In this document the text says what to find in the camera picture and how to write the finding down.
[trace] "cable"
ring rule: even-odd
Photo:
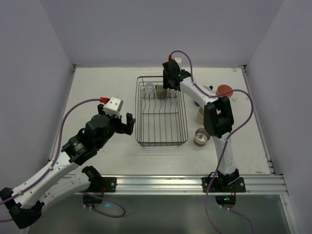
[[[106,213],[106,212],[103,212],[103,211],[99,211],[98,209],[96,208],[91,208],[91,210],[101,214],[101,215],[104,215],[106,217],[110,217],[110,218],[121,218],[121,217],[124,217],[125,214],[126,214],[126,209],[123,207],[123,205],[121,205],[120,203],[114,201],[114,200],[111,200],[111,199],[108,199],[108,198],[103,198],[103,197],[100,197],[100,196],[96,196],[96,195],[93,195],[93,194],[89,194],[89,193],[86,193],[86,192],[80,192],[81,194],[84,194],[84,195],[87,195],[87,196],[90,196],[90,197],[94,197],[96,199],[101,199],[103,201],[109,201],[111,203],[114,203],[116,205],[118,205],[122,210],[123,210],[123,213],[120,214],[120,215],[113,215],[113,214],[109,214],[109,213]]]
[[[8,218],[8,219],[0,219],[0,223],[7,223],[7,222],[11,222],[11,221],[13,221],[13,219],[11,219],[11,218]]]
[[[219,159],[219,161],[218,161],[218,164],[217,164],[217,167],[216,167],[216,169],[215,169],[214,175],[213,175],[212,179],[210,180],[210,183],[209,183],[209,185],[208,185],[208,187],[207,187],[207,192],[206,192],[206,195],[205,195],[205,211],[206,211],[207,218],[209,219],[209,222],[210,222],[211,225],[214,227],[214,229],[217,230],[217,232],[219,232],[220,234],[222,234],[222,232],[221,232],[221,231],[217,228],[217,226],[212,222],[211,217],[210,217],[210,214],[209,214],[209,212],[208,212],[208,192],[209,192],[209,190],[210,190],[210,188],[211,188],[211,185],[212,185],[212,183],[213,183],[213,181],[214,181],[214,179],[215,179],[215,177],[216,177],[216,175],[217,175],[217,172],[218,172],[218,169],[219,169],[221,160],[222,160],[223,155],[224,155],[224,153],[225,153],[225,149],[226,149],[226,147],[227,147],[227,145],[228,145],[228,140],[230,139],[230,137],[231,137],[234,133],[236,133],[239,129],[241,129],[243,126],[245,126],[246,123],[248,123],[248,121],[252,118],[253,113],[254,113],[254,102],[253,102],[252,98],[250,97],[250,95],[249,95],[246,91],[241,90],[241,89],[233,89],[233,90],[227,91],[227,92],[222,93],[222,94],[219,94],[219,95],[209,95],[209,94],[207,94],[207,93],[206,93],[205,91],[203,91],[196,83],[194,83],[193,65],[192,65],[191,58],[190,58],[184,51],[181,51],[181,50],[175,50],[175,51],[171,52],[170,55],[169,55],[169,57],[172,56],[173,53],[182,53],[182,54],[184,54],[185,57],[188,59],[188,61],[189,61],[189,63],[190,63],[190,69],[191,69],[191,81],[192,81],[193,85],[194,85],[201,93],[203,93],[204,95],[206,95],[206,96],[208,96],[208,97],[210,97],[210,98],[217,98],[217,97],[220,97],[220,96],[222,96],[222,95],[224,95],[224,94],[227,94],[227,93],[231,93],[231,92],[241,92],[241,93],[244,93],[244,94],[249,98],[249,101],[250,101],[250,104],[251,104],[251,112],[250,112],[248,118],[246,119],[246,121],[243,122],[243,123],[242,123],[239,127],[237,127],[235,130],[233,130],[232,132],[230,132],[229,135],[226,137],[226,141],[225,141],[225,143],[224,143],[224,147],[223,147],[223,150],[222,150],[220,159]],[[240,213],[240,212],[238,212],[238,211],[234,211],[234,210],[230,210],[230,211],[232,211],[232,212],[234,212],[234,213],[236,213],[236,214],[242,216],[243,218],[245,218],[245,219],[249,222],[249,224],[250,224],[250,226],[251,226],[252,233],[254,233],[254,225],[252,224],[252,222],[251,222],[244,214],[242,214],[242,213]]]
[[[60,130],[59,130],[59,137],[58,137],[58,148],[57,148],[57,152],[56,152],[56,155],[55,155],[55,158],[53,159],[53,162],[51,164],[51,167],[53,167],[57,160],[58,160],[58,157],[59,157],[59,152],[60,152],[60,145],[61,145],[61,140],[62,140],[62,133],[63,133],[63,127],[64,127],[64,123],[65,123],[65,120],[67,119],[68,115],[74,110],[76,109],[77,107],[79,107],[80,105],[82,104],[85,104],[87,102],[91,102],[91,101],[100,101],[101,99],[99,98],[94,98],[94,99],[87,99],[85,101],[82,101],[82,102],[79,102],[78,104],[76,104],[75,106],[73,106],[65,115],[64,115],[64,118],[61,122],[61,125],[60,125]],[[31,188],[33,188],[36,184],[38,184],[40,181],[42,181],[43,178],[45,178],[45,176],[50,172],[50,169],[46,170],[42,176],[40,176],[34,183],[32,183],[31,185],[29,185],[27,188],[25,188],[24,190],[22,190],[20,193],[18,194],[15,194],[14,196],[4,200],[4,201],[1,201],[0,202],[0,205],[3,205],[4,203],[18,197],[20,194],[23,194],[24,192],[30,190]]]

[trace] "red connector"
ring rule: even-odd
[[[107,98],[107,97],[101,97],[101,98],[100,98],[100,102],[102,102],[102,103],[104,103],[104,104],[106,104],[109,100],[110,100],[110,99]]]

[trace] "metal basket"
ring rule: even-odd
[[[184,95],[167,90],[160,98],[145,85],[162,85],[162,76],[138,77],[136,81],[136,140],[145,146],[179,146],[188,140]]]

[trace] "gray floor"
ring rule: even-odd
[[[206,218],[204,196],[124,196],[112,197],[122,203],[126,216],[107,218],[82,208],[82,196],[74,195],[42,215],[30,234],[215,234]],[[249,223],[237,214],[221,210],[210,196],[209,211],[225,234],[250,234]],[[121,212],[114,205],[99,209]],[[246,215],[257,234],[289,234],[279,196],[238,196],[235,210]]]

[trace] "rack wire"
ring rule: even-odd
[[[162,76],[138,77],[136,80],[136,140],[143,146],[179,146],[188,140],[184,94],[167,90],[160,98],[154,89],[145,90],[147,83],[162,85]]]

